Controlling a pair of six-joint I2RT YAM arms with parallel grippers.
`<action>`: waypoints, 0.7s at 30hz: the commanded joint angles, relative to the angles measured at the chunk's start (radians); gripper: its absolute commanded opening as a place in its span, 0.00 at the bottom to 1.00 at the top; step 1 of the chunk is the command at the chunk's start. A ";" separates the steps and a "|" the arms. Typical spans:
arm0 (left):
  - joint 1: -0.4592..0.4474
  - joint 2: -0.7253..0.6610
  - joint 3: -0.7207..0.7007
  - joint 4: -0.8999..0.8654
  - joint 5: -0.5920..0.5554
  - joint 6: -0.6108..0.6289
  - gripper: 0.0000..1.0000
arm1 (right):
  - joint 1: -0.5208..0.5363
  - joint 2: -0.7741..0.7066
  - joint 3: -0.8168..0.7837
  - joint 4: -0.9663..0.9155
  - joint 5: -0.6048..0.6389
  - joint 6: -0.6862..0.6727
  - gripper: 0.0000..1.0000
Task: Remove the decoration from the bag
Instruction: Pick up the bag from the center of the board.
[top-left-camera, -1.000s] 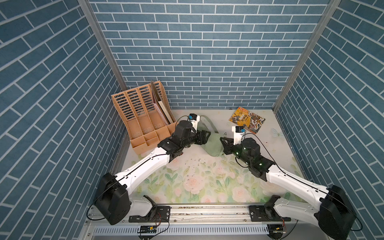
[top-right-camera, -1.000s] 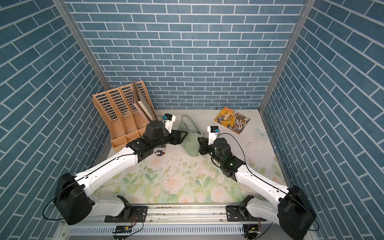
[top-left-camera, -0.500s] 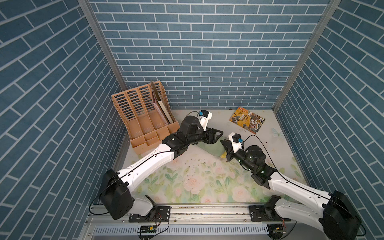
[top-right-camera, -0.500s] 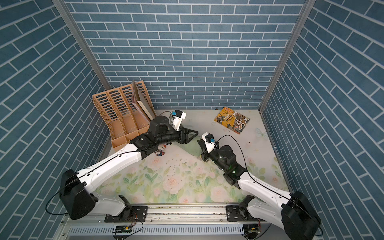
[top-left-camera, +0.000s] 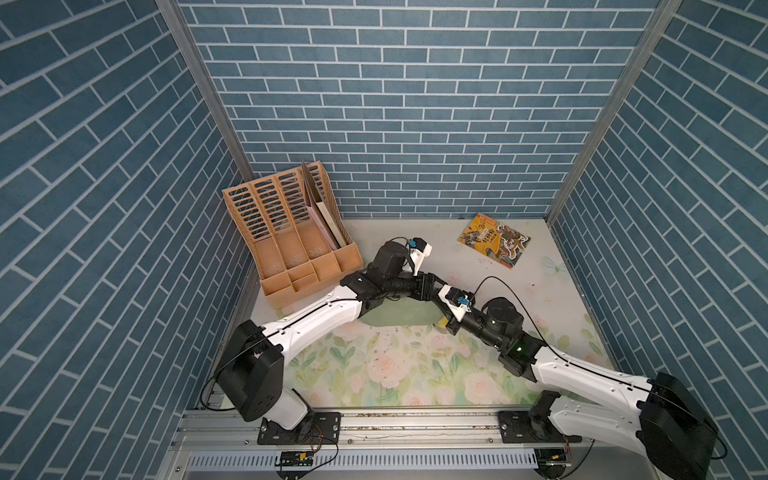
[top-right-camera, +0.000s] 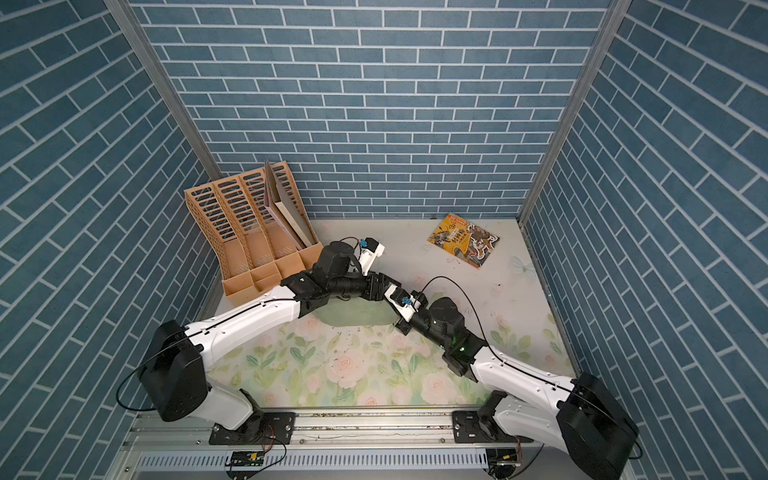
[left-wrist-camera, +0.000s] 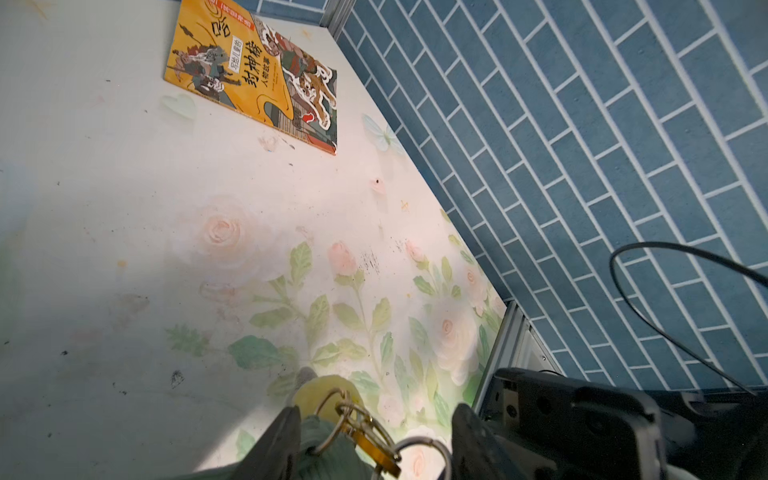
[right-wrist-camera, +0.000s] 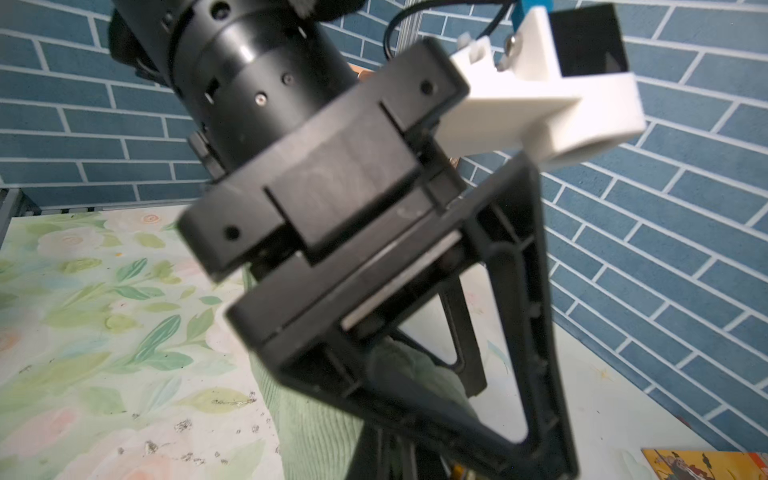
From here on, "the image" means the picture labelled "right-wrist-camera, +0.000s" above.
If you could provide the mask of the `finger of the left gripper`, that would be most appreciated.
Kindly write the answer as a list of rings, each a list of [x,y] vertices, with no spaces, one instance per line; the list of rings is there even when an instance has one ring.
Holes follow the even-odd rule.
[[[456,360],[449,366],[461,381],[468,397],[487,387],[480,348],[459,278],[452,280],[439,294]]]
[[[473,433],[475,465],[494,479],[575,479],[579,464],[555,349],[539,171],[523,153],[479,184],[467,232],[485,265],[528,432]]]

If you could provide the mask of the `green corduroy shoulder bag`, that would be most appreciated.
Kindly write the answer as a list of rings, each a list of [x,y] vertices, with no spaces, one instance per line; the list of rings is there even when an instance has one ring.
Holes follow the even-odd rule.
[[[477,414],[459,377],[427,354],[386,340],[374,350],[382,359],[439,397]],[[342,410],[280,385],[251,351],[249,361],[280,442],[286,479],[343,479],[352,462],[363,421]]]

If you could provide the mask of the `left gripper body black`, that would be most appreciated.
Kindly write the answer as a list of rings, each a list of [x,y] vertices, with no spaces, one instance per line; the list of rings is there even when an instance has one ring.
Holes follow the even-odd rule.
[[[213,41],[176,79],[222,171],[178,227],[212,279],[250,266],[258,285],[228,316],[261,358],[316,348],[404,269],[392,248],[436,242],[415,234],[461,186],[431,132],[468,92],[436,41],[364,81],[323,39]]]

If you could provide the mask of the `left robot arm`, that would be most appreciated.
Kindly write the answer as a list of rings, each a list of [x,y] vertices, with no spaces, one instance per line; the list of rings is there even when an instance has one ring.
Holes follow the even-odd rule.
[[[112,57],[170,88],[213,177],[179,231],[213,280],[247,266],[228,311],[283,386],[364,422],[352,479],[573,479],[539,174],[518,156],[467,190],[433,133],[469,92],[434,41],[359,80],[286,1],[118,1]],[[470,394],[485,386],[460,275],[484,266],[527,426],[508,440],[386,360],[442,300]]]

